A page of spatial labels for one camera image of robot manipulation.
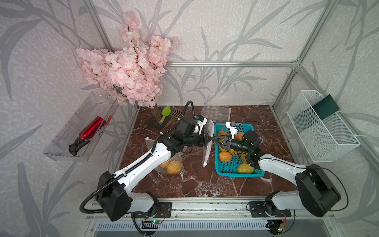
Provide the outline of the green potato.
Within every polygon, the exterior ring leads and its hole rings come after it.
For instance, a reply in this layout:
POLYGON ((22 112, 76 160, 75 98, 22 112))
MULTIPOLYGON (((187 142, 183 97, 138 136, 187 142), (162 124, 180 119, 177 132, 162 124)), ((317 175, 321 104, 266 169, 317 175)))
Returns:
POLYGON ((253 174, 254 170, 255 169, 247 163, 242 163, 237 168, 239 174, 253 174))

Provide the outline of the yellow orange potato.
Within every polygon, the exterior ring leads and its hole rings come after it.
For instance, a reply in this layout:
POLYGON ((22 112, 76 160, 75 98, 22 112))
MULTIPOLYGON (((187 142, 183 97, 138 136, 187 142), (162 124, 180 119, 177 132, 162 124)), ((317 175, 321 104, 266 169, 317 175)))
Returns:
POLYGON ((220 152, 218 158, 223 163, 228 163, 233 159, 233 156, 229 152, 220 152))

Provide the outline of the clear dotted zipper bag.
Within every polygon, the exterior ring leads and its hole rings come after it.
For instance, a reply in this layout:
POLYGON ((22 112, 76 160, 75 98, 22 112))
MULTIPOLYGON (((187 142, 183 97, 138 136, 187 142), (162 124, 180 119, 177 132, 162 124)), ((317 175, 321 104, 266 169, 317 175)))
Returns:
MULTIPOLYGON (((213 137, 214 136, 214 130, 215 130, 214 122, 212 119, 209 119, 205 125, 204 133, 206 135, 209 135, 210 137, 213 137)), ((212 141, 209 141, 206 143, 206 145, 203 149, 203 160, 202 160, 202 166, 203 167, 206 167, 208 165, 211 149, 212 149, 212 141)))
POLYGON ((177 153, 168 161, 161 163, 154 170, 165 174, 181 174, 184 172, 182 152, 177 153))
POLYGON ((201 115, 211 119, 215 124, 225 123, 230 120, 231 108, 205 105, 201 110, 201 115))

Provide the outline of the clear dotted zipper bag front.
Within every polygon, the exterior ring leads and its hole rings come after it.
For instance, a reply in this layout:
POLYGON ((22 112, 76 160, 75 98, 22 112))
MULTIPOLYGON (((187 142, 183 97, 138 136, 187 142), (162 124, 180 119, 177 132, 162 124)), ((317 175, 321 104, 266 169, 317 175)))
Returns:
POLYGON ((182 152, 177 153, 168 161, 161 163, 154 170, 165 174, 181 174, 184 172, 182 152))

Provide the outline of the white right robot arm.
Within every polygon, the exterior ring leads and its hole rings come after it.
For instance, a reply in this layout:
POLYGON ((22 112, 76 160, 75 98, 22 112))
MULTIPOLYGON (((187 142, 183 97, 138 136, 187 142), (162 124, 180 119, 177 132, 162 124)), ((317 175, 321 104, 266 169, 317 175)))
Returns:
POLYGON ((272 173, 296 186, 295 191, 274 192, 265 198, 268 215, 280 210, 307 210, 316 217, 334 211, 341 194, 326 174, 327 169, 316 164, 309 166, 279 159, 261 150, 261 140, 255 131, 248 131, 242 139, 227 135, 217 136, 214 142, 229 151, 241 152, 254 169, 272 173))

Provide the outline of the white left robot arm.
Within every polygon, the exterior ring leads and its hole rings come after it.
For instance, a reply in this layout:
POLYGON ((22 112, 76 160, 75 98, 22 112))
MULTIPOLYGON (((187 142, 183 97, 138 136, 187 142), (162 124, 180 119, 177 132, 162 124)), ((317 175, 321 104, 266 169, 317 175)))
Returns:
POLYGON ((105 213, 111 221, 116 221, 125 214, 133 217, 145 213, 149 217, 157 214, 159 201, 149 193, 135 193, 133 189, 151 171, 162 163, 169 161, 185 147, 206 147, 211 137, 203 133, 207 118, 192 114, 185 116, 192 101, 188 101, 177 119, 176 124, 154 140, 153 146, 139 159, 115 173, 103 173, 98 188, 80 205, 84 214, 105 213))

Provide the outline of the clear dotted zipper bag back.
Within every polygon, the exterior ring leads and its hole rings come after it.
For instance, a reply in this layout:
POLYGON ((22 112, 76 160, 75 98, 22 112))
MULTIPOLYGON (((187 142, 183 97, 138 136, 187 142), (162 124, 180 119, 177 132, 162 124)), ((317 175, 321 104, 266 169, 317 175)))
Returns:
POLYGON ((231 108, 205 105, 201 110, 201 115, 211 119, 215 124, 225 123, 230 120, 231 108))

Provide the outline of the orange potato in basket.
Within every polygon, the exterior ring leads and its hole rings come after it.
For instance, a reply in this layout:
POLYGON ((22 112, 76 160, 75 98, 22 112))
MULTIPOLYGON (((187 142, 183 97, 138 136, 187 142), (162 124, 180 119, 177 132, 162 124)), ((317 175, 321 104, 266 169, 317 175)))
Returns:
POLYGON ((223 131, 223 130, 221 130, 221 131, 219 131, 218 133, 217 133, 217 136, 228 136, 229 134, 226 132, 226 131, 223 131))

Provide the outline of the artificial pink blossom tree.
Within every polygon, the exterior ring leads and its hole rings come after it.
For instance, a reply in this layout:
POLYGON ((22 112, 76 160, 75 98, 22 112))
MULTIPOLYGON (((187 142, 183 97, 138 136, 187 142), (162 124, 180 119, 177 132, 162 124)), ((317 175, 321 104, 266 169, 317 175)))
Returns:
POLYGON ((124 13, 120 34, 125 44, 121 50, 76 50, 83 76, 122 106, 153 108, 163 94, 160 78, 166 72, 168 55, 179 47, 179 39, 151 35, 144 40, 142 23, 134 11, 124 13))

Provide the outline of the red black hair dryer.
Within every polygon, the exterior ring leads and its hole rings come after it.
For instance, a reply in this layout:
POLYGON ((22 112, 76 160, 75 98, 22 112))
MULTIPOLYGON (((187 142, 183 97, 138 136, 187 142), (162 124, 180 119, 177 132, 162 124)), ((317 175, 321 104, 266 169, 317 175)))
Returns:
POLYGON ((96 117, 82 131, 80 131, 79 136, 75 139, 74 143, 69 145, 70 154, 76 156, 80 149, 90 143, 91 139, 103 123, 104 119, 102 117, 96 117))

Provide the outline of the dark green card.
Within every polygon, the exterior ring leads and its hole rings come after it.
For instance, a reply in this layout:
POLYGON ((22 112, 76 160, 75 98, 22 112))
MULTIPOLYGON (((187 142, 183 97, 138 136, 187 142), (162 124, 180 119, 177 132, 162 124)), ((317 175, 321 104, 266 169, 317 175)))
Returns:
POLYGON ((313 105, 313 109, 320 120, 324 120, 340 110, 338 104, 334 101, 330 94, 313 105))

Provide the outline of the black square tree base plate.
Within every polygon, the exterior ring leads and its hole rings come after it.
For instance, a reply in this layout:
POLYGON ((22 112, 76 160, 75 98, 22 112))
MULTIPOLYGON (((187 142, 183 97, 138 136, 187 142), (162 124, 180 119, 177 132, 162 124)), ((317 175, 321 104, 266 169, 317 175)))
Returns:
POLYGON ((162 124, 159 124, 159 122, 156 122, 154 117, 151 117, 147 120, 147 125, 149 127, 152 127, 152 128, 155 128, 155 129, 161 131, 165 127, 167 127, 167 125, 170 124, 171 122, 172 122, 171 117, 166 117, 162 124))

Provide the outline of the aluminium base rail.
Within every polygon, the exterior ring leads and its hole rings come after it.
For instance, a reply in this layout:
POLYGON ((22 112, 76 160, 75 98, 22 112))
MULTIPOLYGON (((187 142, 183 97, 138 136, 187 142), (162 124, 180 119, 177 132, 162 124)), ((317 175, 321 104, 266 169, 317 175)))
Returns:
MULTIPOLYGON (((179 220, 284 220, 280 217, 252 217, 250 211, 246 209, 250 201, 263 201, 264 197, 188 197, 188 198, 158 198, 160 202, 171 202, 171 217, 165 218, 165 221, 179 220)), ((306 210, 296 210, 291 217, 286 214, 287 222, 295 217, 297 220, 309 219, 335 219, 332 212, 328 212, 324 217, 318 218, 311 215, 306 210)), ((86 221, 109 221, 106 214, 84 214, 86 221)))

